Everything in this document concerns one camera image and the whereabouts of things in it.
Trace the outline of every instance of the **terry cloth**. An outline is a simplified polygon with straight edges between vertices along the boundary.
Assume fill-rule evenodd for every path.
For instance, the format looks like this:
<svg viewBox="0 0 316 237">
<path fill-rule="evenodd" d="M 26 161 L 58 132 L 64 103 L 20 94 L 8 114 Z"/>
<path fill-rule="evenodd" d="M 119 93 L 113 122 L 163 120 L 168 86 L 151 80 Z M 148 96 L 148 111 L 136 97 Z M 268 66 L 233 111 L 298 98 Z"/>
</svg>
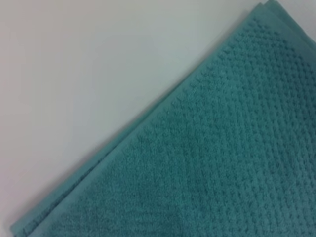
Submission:
<svg viewBox="0 0 316 237">
<path fill-rule="evenodd" d="M 316 236 L 316 44 L 258 5 L 12 232 Z"/>
</svg>

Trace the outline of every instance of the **textured towel surface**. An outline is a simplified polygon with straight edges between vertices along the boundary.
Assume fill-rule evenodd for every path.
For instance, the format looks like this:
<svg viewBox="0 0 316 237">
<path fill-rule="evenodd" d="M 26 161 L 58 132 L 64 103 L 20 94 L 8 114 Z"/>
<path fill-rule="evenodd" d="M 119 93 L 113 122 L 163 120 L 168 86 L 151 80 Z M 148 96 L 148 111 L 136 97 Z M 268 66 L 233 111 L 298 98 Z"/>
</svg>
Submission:
<svg viewBox="0 0 316 237">
<path fill-rule="evenodd" d="M 315 49 L 259 5 L 13 233 L 316 236 Z"/>
</svg>

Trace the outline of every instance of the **towel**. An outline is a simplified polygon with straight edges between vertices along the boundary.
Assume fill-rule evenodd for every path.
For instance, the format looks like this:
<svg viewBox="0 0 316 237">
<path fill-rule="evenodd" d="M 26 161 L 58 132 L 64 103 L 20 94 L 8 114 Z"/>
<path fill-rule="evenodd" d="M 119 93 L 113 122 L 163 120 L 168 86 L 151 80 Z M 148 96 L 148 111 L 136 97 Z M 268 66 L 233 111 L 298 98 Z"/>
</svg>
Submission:
<svg viewBox="0 0 316 237">
<path fill-rule="evenodd" d="M 259 4 L 16 237 L 316 236 L 316 44 Z"/>
</svg>

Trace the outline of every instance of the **white background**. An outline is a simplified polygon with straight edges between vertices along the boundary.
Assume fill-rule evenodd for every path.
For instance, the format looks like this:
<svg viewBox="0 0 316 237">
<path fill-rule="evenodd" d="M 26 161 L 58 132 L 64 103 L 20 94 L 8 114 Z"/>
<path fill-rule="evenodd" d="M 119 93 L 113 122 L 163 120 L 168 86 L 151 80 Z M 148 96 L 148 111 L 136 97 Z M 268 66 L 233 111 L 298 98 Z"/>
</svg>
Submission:
<svg viewBox="0 0 316 237">
<path fill-rule="evenodd" d="M 0 236 L 258 2 L 0 1 Z M 280 2 L 316 39 L 316 1 Z"/>
</svg>

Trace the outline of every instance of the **fabric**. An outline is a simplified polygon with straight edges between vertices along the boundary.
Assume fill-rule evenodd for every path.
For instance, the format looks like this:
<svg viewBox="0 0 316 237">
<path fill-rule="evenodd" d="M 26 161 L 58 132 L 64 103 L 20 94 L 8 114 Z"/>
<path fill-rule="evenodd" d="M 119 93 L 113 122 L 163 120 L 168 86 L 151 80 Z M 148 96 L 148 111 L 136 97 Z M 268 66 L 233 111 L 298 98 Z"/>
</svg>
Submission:
<svg viewBox="0 0 316 237">
<path fill-rule="evenodd" d="M 316 45 L 275 1 L 12 227 L 316 236 Z"/>
</svg>

